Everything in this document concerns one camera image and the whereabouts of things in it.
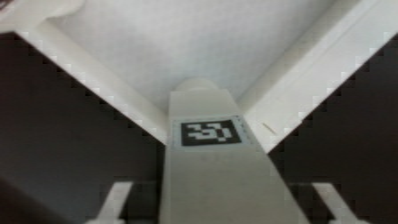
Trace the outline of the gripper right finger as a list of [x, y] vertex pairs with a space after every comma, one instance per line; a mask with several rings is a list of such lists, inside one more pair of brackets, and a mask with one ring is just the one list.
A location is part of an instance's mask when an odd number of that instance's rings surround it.
[[329, 182], [290, 183], [310, 224], [372, 224], [361, 219]]

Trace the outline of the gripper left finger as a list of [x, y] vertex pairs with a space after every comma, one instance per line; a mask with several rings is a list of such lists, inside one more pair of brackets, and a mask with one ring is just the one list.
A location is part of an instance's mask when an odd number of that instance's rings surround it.
[[98, 215], [86, 224], [155, 224], [157, 184], [123, 181], [113, 184]]

